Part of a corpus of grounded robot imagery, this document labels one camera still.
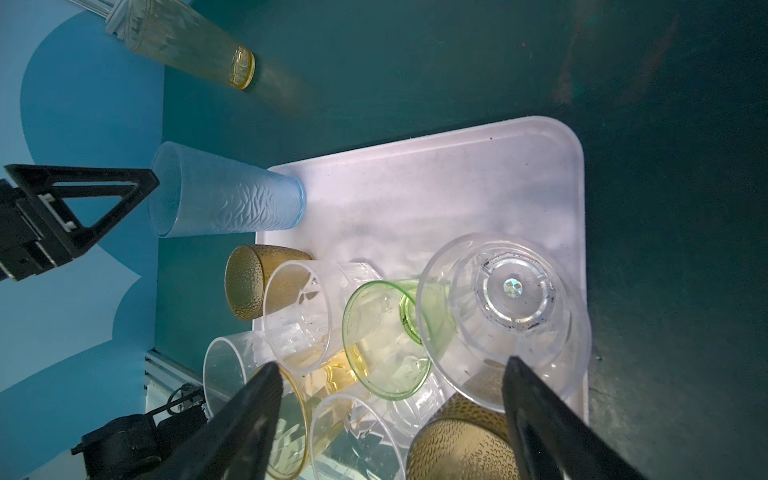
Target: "transparent cup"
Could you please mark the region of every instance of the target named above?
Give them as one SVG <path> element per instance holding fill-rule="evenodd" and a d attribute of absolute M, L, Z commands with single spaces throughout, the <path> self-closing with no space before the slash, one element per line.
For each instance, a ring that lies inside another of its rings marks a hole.
<path fill-rule="evenodd" d="M 455 394 L 413 440 L 408 480 L 519 478 L 506 415 Z"/>
<path fill-rule="evenodd" d="M 179 0 L 131 0 L 125 44 L 133 52 L 201 78 L 246 88 L 250 50 Z"/>
<path fill-rule="evenodd" d="M 152 162 L 160 186 L 149 203 L 159 237 L 287 230 L 304 215 L 295 178 L 167 141 Z"/>
<path fill-rule="evenodd" d="M 280 363 L 297 375 L 342 351 L 344 307 L 358 287 L 381 276 L 367 263 L 290 260 L 264 292 L 263 331 Z"/>
<path fill-rule="evenodd" d="M 264 287 L 272 272 L 288 260 L 311 260 L 308 253 L 274 245 L 241 245 L 227 261 L 224 293 L 234 315 L 249 321 L 264 311 Z"/>
<path fill-rule="evenodd" d="M 203 366 L 203 389 L 211 415 L 253 378 L 259 368 L 275 358 L 262 332 L 219 337 L 208 346 Z M 309 424 L 314 409 L 327 396 L 357 382 L 346 357 L 336 356 L 328 365 L 303 376 L 280 367 L 283 398 L 267 473 L 277 480 L 291 480 L 308 465 Z"/>
<path fill-rule="evenodd" d="M 407 399 L 432 363 L 415 314 L 418 280 L 376 280 L 355 291 L 344 310 L 342 339 L 360 382 L 388 400 Z"/>
<path fill-rule="evenodd" d="M 391 402 L 357 383 L 324 399 L 310 426 L 315 479 L 405 480 L 413 437 L 445 401 L 445 391 L 431 376 L 417 396 L 420 402 Z"/>
<path fill-rule="evenodd" d="M 581 291 L 523 240 L 472 233 L 445 245 L 422 273 L 416 314 L 435 368 L 495 412 L 504 412 L 510 356 L 520 356 L 563 399 L 587 371 L 591 326 Z"/>

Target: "tray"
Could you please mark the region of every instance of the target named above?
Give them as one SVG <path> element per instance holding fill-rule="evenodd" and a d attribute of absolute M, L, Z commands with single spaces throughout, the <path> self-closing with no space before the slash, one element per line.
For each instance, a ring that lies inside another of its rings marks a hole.
<path fill-rule="evenodd" d="M 418 278 L 450 240 L 509 233 L 545 247 L 586 299 L 584 154 L 573 131 L 526 117 L 270 168 L 302 181 L 306 214 L 257 243 L 314 258 L 365 261 Z M 260 329 L 260 321 L 254 321 Z M 587 378 L 569 406 L 588 420 Z"/>

